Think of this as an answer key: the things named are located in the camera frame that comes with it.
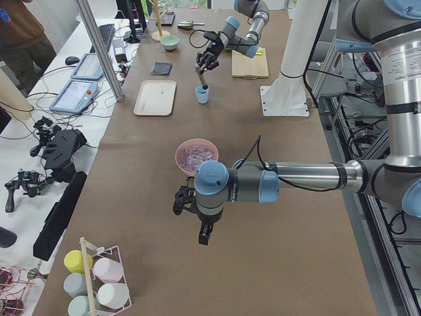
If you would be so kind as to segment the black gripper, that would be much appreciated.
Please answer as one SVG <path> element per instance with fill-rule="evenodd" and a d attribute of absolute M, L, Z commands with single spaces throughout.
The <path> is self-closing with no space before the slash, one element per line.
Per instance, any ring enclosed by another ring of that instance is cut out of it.
<path fill-rule="evenodd" d="M 219 66 L 218 57 L 221 54 L 221 39 L 219 33 L 205 31 L 203 37 L 210 41 L 203 53 L 198 53 L 196 58 L 196 70 L 204 73 Z"/>
<path fill-rule="evenodd" d="M 189 183 L 193 177 L 187 177 L 184 184 L 175 193 L 174 204 L 172 206 L 175 215 L 181 215 L 183 210 L 196 214 L 201 221 L 199 231 L 199 244 L 208 245 L 213 230 L 214 223 L 222 218 L 223 207 L 213 211 L 211 215 L 204 214 L 199 210 L 195 197 L 195 189 Z"/>

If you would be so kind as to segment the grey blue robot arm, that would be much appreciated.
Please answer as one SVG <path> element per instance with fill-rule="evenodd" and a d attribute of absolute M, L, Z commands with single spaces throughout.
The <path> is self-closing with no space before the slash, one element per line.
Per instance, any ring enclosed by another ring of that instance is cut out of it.
<path fill-rule="evenodd" d="M 264 1 L 235 1 L 234 9 L 250 21 L 244 36 L 239 36 L 240 21 L 236 16 L 229 16 L 219 31 L 206 31 L 203 37 L 209 41 L 206 49 L 197 54 L 195 71 L 202 75 L 219 65 L 218 58 L 226 48 L 230 48 L 248 58 L 256 55 L 262 31 L 270 20 L 270 12 Z"/>
<path fill-rule="evenodd" d="M 264 136 L 260 150 L 279 167 L 278 186 L 285 188 L 279 202 L 260 204 L 258 186 L 266 169 L 248 161 L 237 179 L 237 197 L 229 199 L 225 212 L 216 216 L 217 235 L 211 248 L 294 248 L 308 246 L 347 247 L 351 228 L 339 196 L 334 165 L 324 164 L 327 145 L 318 119 L 264 118 L 257 112 L 257 90 L 252 84 L 233 79 L 224 67 L 211 84 L 215 91 L 210 105 L 194 105 L 189 94 L 195 53 L 182 43 L 177 59 L 180 96 L 174 140 L 198 137 L 215 141 L 223 161 L 239 161 L 253 138 Z"/>

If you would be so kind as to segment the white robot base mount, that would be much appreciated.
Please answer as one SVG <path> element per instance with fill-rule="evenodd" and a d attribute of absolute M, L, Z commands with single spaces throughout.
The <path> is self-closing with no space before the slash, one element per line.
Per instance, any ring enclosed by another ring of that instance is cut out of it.
<path fill-rule="evenodd" d="M 262 113 L 266 117 L 307 117 L 307 95 L 304 84 L 307 63 L 318 31 L 328 14 L 327 0 L 298 1 L 287 38 L 278 78 L 260 93 Z"/>

